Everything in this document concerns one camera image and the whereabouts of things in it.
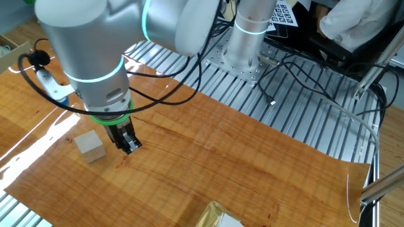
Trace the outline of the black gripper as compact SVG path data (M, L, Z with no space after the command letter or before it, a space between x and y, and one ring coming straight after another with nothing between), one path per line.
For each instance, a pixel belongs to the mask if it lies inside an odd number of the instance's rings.
M123 150L126 154L131 154L142 146L130 119L117 125L105 125L104 128L116 148Z

